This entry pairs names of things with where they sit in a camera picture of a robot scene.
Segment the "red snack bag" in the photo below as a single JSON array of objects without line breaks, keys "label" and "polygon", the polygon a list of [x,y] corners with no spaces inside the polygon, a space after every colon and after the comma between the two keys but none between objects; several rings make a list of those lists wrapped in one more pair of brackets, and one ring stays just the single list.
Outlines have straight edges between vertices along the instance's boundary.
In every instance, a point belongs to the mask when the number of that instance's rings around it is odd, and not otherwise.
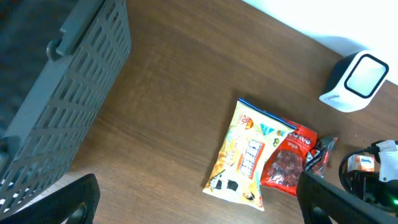
[{"label": "red snack bag", "polygon": [[315,146],[318,134],[289,119],[286,122],[296,127],[282,141],[267,160],[261,175],[260,184],[278,189],[287,194],[297,195],[297,184],[307,153]]}]

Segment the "small orange snack box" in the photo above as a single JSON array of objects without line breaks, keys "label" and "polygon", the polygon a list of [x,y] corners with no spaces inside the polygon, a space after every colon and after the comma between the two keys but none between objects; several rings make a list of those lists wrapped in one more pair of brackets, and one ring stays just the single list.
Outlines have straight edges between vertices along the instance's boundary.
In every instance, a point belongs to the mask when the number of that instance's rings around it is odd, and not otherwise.
[{"label": "small orange snack box", "polygon": [[373,156],[354,154],[348,158],[347,171],[354,170],[374,172],[375,159]]}]

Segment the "yellow chips bag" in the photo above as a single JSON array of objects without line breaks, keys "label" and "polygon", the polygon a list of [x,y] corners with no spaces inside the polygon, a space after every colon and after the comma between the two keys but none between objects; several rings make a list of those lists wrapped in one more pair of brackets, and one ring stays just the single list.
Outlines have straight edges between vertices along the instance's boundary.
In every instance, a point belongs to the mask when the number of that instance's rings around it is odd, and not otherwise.
[{"label": "yellow chips bag", "polygon": [[203,193],[263,211],[260,181],[265,163],[296,129],[239,98]]}]

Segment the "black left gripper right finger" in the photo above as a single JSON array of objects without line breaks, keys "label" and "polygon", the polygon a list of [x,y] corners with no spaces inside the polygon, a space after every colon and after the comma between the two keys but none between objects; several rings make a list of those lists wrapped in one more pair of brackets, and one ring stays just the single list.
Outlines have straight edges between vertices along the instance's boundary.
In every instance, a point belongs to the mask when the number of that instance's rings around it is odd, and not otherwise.
[{"label": "black left gripper right finger", "polygon": [[303,171],[297,185],[297,199],[304,223],[397,224],[397,218],[319,176]]}]

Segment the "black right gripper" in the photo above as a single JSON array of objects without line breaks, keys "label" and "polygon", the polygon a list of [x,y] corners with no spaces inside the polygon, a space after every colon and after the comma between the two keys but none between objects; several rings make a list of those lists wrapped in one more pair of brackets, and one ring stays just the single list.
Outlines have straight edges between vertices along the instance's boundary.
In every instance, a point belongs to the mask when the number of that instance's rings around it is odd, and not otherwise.
[{"label": "black right gripper", "polygon": [[397,213],[397,180],[382,182],[378,172],[354,170],[348,173],[352,194],[388,213]]}]

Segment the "black red triangular packet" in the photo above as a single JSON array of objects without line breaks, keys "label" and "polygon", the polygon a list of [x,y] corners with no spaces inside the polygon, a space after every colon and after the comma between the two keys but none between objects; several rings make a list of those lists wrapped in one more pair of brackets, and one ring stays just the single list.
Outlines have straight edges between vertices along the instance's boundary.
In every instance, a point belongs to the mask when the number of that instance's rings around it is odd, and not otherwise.
[{"label": "black red triangular packet", "polygon": [[303,169],[324,178],[329,156],[337,140],[337,135],[318,139],[316,145],[307,152]]}]

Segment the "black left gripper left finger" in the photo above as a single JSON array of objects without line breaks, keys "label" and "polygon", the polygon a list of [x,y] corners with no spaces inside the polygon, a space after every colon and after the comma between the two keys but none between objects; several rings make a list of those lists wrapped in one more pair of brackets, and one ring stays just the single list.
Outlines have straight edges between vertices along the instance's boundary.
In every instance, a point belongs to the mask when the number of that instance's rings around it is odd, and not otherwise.
[{"label": "black left gripper left finger", "polygon": [[36,203],[1,220],[1,224],[93,224],[100,200],[94,174],[87,174]]}]

